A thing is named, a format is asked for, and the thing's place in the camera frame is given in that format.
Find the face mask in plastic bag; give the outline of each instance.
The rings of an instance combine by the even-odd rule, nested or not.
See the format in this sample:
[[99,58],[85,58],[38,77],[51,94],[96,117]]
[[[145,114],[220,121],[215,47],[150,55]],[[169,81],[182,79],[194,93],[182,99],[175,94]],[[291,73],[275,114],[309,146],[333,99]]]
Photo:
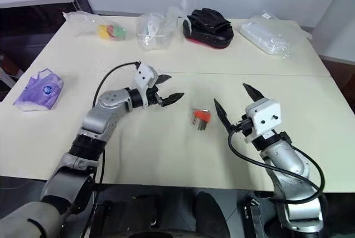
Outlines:
[[301,28],[289,25],[265,10],[243,22],[239,32],[267,54],[279,55],[282,58],[292,55],[297,36],[312,38]]
[[51,109],[63,87],[63,80],[49,69],[31,77],[21,95],[13,103],[25,112]]
[[126,30],[122,26],[99,15],[77,11],[63,12],[63,16],[77,35],[98,34],[102,39],[118,41],[126,38]]
[[138,17],[136,36],[143,50],[167,48],[176,33],[179,17],[187,20],[191,31],[191,22],[187,18],[185,0],[182,0],[181,6],[182,9],[169,8],[165,16],[154,12]]

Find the table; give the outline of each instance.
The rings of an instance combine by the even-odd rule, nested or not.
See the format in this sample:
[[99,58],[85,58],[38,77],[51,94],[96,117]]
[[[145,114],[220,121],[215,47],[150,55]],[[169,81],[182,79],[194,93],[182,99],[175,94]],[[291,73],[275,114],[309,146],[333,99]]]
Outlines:
[[[113,19],[128,27],[135,21]],[[238,34],[235,39],[242,41]],[[178,91],[186,94],[166,108],[136,109],[118,124],[106,146],[105,183],[272,191],[272,182],[264,169],[230,152],[227,133],[214,113],[216,98],[230,120],[238,121],[245,107],[252,103],[242,87],[245,82],[281,103],[283,122],[277,131],[287,131],[294,144],[320,164],[327,179],[326,191],[355,191],[355,183],[349,179],[355,170],[355,117],[319,58],[312,58],[313,53],[308,52],[311,49],[306,47],[302,54],[309,62],[293,59],[298,62],[296,71],[292,69],[293,62],[274,60],[266,65],[269,60],[259,59],[260,65],[269,70],[255,67],[253,72],[247,61],[240,61],[248,58],[246,49],[239,52],[240,58],[231,59],[228,50],[232,52],[237,46],[234,41],[230,49],[214,50],[176,37],[167,50],[142,52],[132,36],[124,42],[75,37],[64,24],[0,103],[0,174],[47,179],[62,154],[70,149],[102,76],[114,65],[142,60],[173,77],[159,86],[161,96]],[[177,54],[178,48],[186,48],[194,56],[207,57],[207,50],[210,55],[218,53],[219,63],[231,66],[226,69],[228,65],[216,65],[211,57],[203,67],[194,65],[193,59],[187,59],[187,50],[181,57],[172,54],[171,51]],[[250,55],[260,54],[251,44],[247,48]],[[271,73],[270,66],[277,65],[277,71]],[[25,113],[15,108],[12,103],[29,77],[47,67],[64,80],[52,110]],[[131,86],[133,74],[130,68],[118,70],[103,90]],[[197,131],[190,124],[192,108],[212,111],[205,131]],[[244,154],[260,160],[258,152],[246,145],[242,137],[236,136],[234,143]],[[318,181],[315,170],[311,179]]]

